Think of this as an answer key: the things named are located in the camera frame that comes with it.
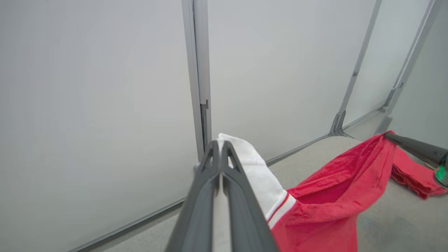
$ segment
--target red towel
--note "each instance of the red towel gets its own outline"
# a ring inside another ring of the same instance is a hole
[[[408,186],[424,200],[430,195],[446,193],[446,190],[435,182],[433,170],[417,164],[399,148],[395,151],[391,177]]]
[[[394,153],[394,144],[374,136],[289,189],[296,202],[272,228],[279,249],[357,251],[356,219],[384,193]]]

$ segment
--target metal frame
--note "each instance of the metal frame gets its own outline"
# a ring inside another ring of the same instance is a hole
[[[196,39],[194,33],[193,0],[182,0],[182,14],[184,16],[185,43],[187,46],[188,73],[190,76],[191,103],[193,105],[194,131],[198,161],[204,155],[204,140],[202,130],[201,102],[198,81],[198,63],[196,58]]]
[[[384,117],[381,120],[378,128],[376,129],[375,134],[381,134],[387,130],[391,121],[392,121],[392,110],[395,107],[398,98],[400,97],[403,88],[408,81],[409,75],[414,68],[415,62],[417,61],[418,55],[420,54],[423,44],[425,43],[426,37],[428,36],[429,31],[431,30],[432,24],[434,23],[435,17],[437,16],[437,12],[440,9],[440,4],[442,0],[432,0],[428,4],[428,8],[426,9],[426,13],[423,16],[422,23],[420,24],[419,30],[415,35],[416,43],[415,47],[409,57],[409,61],[407,62],[407,66],[403,71],[403,76],[401,77],[401,81],[399,81],[399,85],[396,87],[393,96],[390,100],[389,106],[384,113]]]
[[[207,0],[182,0],[198,160],[211,142]]]
[[[415,37],[414,37],[414,40],[412,41],[411,47],[409,48],[408,55],[406,55],[405,61],[403,62],[403,66],[401,67],[400,72],[398,73],[398,76],[396,77],[396,80],[395,80],[395,82],[394,82],[394,84],[393,84],[392,90],[391,90],[391,92],[389,93],[389,96],[388,96],[388,98],[386,99],[386,102],[384,103],[384,106],[385,106],[385,107],[388,107],[389,104],[390,104],[390,102],[391,102],[391,100],[392,100],[393,94],[395,93],[395,90],[396,90],[396,86],[397,86],[398,82],[400,81],[400,79],[401,79],[401,77],[402,77],[402,73],[403,73],[403,71],[405,70],[405,67],[407,66],[407,64],[408,64],[408,62],[409,62],[409,58],[410,58],[411,54],[412,54],[413,51],[414,51],[415,44],[417,43],[417,40],[418,40],[418,38],[420,37],[422,28],[423,28],[423,26],[424,26],[424,24],[425,24],[425,22],[426,22],[426,19],[427,19],[427,17],[428,17],[429,12],[431,11],[431,8],[432,8],[433,4],[434,4],[434,0],[431,0],[431,1],[428,3],[428,7],[426,8],[425,15],[424,15],[423,18],[422,18],[422,22],[420,23],[420,26],[419,26],[418,29],[417,29],[417,33],[416,33],[416,35],[415,35]]]
[[[359,70],[361,69],[362,61],[364,60],[364,56],[366,55],[367,48],[369,46],[370,37],[372,36],[372,31],[375,26],[376,18],[378,17],[379,8],[381,7],[382,0],[376,0],[375,6],[373,7],[372,16],[370,17],[369,26],[367,27],[366,36],[364,37],[364,41],[362,42],[361,51],[359,53],[358,59],[356,60],[355,69],[353,70],[352,77],[350,78],[349,86],[347,87],[347,91],[345,92],[344,99],[342,100],[342,104],[339,108],[339,112],[335,116],[335,120],[333,121],[331,130],[329,135],[342,135],[347,136],[346,133],[342,130],[342,124],[344,122],[345,117],[345,109],[347,108],[347,104],[349,103],[350,96],[352,95],[353,88],[355,86],[356,78],[358,77]]]
[[[199,102],[202,116],[203,148],[211,142],[210,58],[208,52],[207,0],[193,2],[194,35],[198,70]]]

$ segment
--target white towel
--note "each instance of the white towel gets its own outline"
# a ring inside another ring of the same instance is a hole
[[[232,143],[263,215],[272,228],[280,217],[291,209],[296,202],[295,199],[283,189],[252,144],[222,133],[218,135],[217,140],[220,150],[224,141]]]

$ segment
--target metal bracket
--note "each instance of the metal bracket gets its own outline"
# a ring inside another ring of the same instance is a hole
[[[390,93],[388,95],[388,98],[386,99],[386,102],[384,103],[384,107],[387,108],[389,106],[389,104],[390,104],[390,102],[392,100],[393,94],[395,93],[395,90],[396,90],[396,88],[393,87],[392,90],[390,91]]]
[[[344,123],[345,118],[345,110],[340,114],[337,113],[335,116],[335,120],[332,124],[332,129],[330,130],[330,133],[328,136],[345,136],[355,139],[354,137],[350,136],[349,134],[345,133],[342,129],[342,123]]]

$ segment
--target white stripe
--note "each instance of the white stripe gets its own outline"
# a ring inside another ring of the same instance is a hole
[[[268,225],[269,228],[272,229],[275,224],[294,206],[296,203],[296,199],[292,197],[289,193],[286,196],[288,197],[286,202],[274,213]]]
[[[269,210],[269,212],[263,213],[266,221],[271,218],[271,216],[274,214],[275,210],[280,206],[280,204],[283,203],[283,201],[285,200],[286,197],[288,197],[288,195],[289,195],[289,193],[286,190],[283,190],[283,192],[280,194],[280,196],[278,196],[278,195],[276,196],[277,202],[271,206],[271,209]]]

